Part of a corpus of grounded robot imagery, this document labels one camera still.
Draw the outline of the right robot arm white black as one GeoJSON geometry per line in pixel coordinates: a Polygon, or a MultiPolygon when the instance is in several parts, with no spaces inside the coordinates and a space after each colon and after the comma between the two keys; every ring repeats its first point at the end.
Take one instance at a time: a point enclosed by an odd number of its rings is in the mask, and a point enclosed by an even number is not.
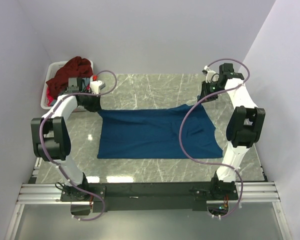
{"type": "Polygon", "coordinates": [[[246,88],[248,78],[236,72],[232,63],[221,64],[218,71],[206,65],[202,72],[205,80],[201,83],[198,100],[211,102],[219,94],[227,93],[233,106],[225,133],[225,154],[209,187],[211,197],[220,200],[237,192],[237,173],[245,154],[260,139],[266,111],[254,103],[246,88]]]}

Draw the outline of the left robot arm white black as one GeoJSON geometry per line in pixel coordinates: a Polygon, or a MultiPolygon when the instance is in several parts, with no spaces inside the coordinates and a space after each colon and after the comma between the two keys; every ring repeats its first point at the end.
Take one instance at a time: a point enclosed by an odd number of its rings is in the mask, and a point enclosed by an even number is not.
{"type": "Polygon", "coordinates": [[[73,187],[72,195],[78,201],[86,200],[90,188],[86,185],[85,174],[78,168],[71,156],[71,139],[66,121],[77,107],[89,112],[101,109],[101,89],[105,83],[100,80],[77,80],[57,97],[55,104],[42,117],[31,120],[33,151],[36,157],[50,163],[62,176],[66,186],[73,187]]]}

